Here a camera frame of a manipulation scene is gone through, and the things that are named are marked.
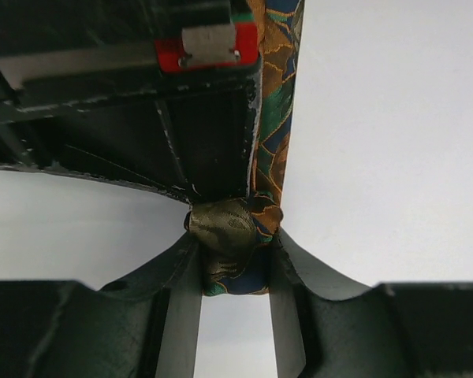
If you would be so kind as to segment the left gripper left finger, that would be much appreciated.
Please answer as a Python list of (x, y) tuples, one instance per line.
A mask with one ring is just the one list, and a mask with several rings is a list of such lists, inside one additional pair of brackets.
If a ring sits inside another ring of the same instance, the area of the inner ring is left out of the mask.
[(1, 280), (0, 377), (191, 377), (201, 300), (190, 235), (98, 291)]

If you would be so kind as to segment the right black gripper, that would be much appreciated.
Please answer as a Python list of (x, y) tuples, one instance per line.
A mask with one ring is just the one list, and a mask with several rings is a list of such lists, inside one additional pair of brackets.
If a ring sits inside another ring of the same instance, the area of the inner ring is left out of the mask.
[(243, 198), (260, 96), (245, 1), (0, 1), (0, 170)]

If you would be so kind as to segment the orange green patterned tie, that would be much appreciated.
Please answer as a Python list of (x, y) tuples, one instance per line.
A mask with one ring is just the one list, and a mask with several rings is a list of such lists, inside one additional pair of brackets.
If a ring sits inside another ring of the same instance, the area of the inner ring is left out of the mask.
[(205, 250), (203, 293), (268, 292), (266, 251), (283, 219), (281, 200), (289, 152), (304, 2), (250, 1), (263, 58), (262, 101), (246, 198), (193, 205), (184, 227)]

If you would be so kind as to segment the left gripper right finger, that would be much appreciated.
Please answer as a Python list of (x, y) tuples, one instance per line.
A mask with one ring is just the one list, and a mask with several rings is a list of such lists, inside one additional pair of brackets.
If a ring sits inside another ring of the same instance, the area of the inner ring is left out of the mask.
[(473, 377), (473, 283), (368, 287), (286, 232), (270, 251), (280, 377)]

